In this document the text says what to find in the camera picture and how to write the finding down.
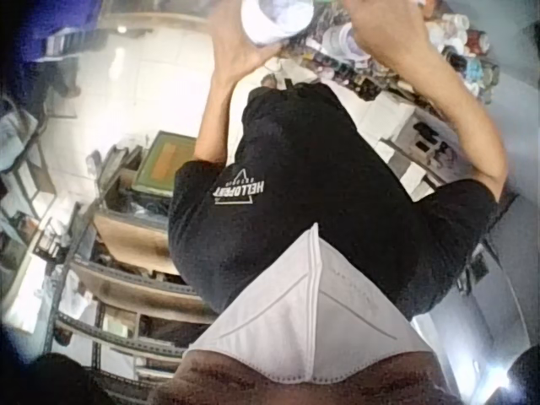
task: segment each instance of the sleeve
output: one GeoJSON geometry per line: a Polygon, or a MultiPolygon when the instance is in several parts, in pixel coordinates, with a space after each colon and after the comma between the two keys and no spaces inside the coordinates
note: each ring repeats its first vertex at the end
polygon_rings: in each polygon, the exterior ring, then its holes
{"type": "Polygon", "coordinates": [[[210,162],[185,163],[175,176],[175,189],[169,208],[169,235],[181,235],[193,213],[203,201],[219,174],[222,166],[210,162]]]}
{"type": "Polygon", "coordinates": [[[464,268],[497,208],[493,193],[476,180],[438,188],[416,202],[427,225],[427,255],[432,281],[442,299],[464,268]]]}

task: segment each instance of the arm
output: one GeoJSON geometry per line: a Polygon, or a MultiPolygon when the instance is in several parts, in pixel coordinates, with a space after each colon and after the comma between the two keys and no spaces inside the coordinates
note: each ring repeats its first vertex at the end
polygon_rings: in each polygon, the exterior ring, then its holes
{"type": "Polygon", "coordinates": [[[229,108],[236,84],[281,49],[280,44],[258,48],[249,42],[240,7],[241,0],[223,0],[208,24],[215,68],[193,158],[218,165],[227,161],[229,108]]]}
{"type": "Polygon", "coordinates": [[[343,2],[351,14],[356,41],[442,110],[456,128],[463,151],[474,166],[473,177],[499,200],[507,175],[499,130],[457,73],[429,43],[415,2],[343,2]]]}

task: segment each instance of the black t-shirt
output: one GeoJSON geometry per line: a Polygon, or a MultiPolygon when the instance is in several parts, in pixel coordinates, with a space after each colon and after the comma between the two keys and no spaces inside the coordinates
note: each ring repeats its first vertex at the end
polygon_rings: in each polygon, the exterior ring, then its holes
{"type": "Polygon", "coordinates": [[[413,203],[323,84],[270,90],[242,121],[235,162],[186,163],[170,207],[172,259],[214,310],[315,222],[405,316],[444,297],[495,208],[483,184],[458,181],[413,203]]]}

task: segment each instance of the man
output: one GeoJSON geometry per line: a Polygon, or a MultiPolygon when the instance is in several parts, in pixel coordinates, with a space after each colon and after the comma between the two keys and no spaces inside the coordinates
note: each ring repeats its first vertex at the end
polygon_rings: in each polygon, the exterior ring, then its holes
{"type": "Polygon", "coordinates": [[[428,42],[415,2],[344,0],[362,49],[432,100],[474,172],[412,203],[323,84],[257,90],[225,167],[236,83],[275,55],[210,22],[215,71],[193,161],[176,175],[170,252],[221,315],[155,403],[454,403],[408,324],[452,286],[506,178],[500,136],[428,42]]]}

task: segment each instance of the white tile floor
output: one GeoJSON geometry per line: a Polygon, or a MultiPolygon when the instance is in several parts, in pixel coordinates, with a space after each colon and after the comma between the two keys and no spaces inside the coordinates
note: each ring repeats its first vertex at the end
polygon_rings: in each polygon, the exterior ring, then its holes
{"type": "MultiPolygon", "coordinates": [[[[314,74],[292,61],[270,61],[283,66],[295,82],[314,74]]],[[[159,130],[196,137],[213,70],[212,41],[208,35],[187,30],[159,29],[138,39],[110,35],[106,47],[79,59],[78,85],[82,94],[62,100],[63,111],[76,119],[49,121],[43,147],[59,197],[54,214],[68,218],[75,201],[95,198],[94,179],[86,157],[99,150],[104,158],[116,143],[148,147],[159,130]]],[[[236,88],[230,109],[229,157],[240,141],[241,114],[247,95],[269,71],[261,68],[236,88]]],[[[370,104],[330,83],[360,128],[373,125],[370,104]]],[[[378,138],[365,135],[373,146],[378,138]]]]}

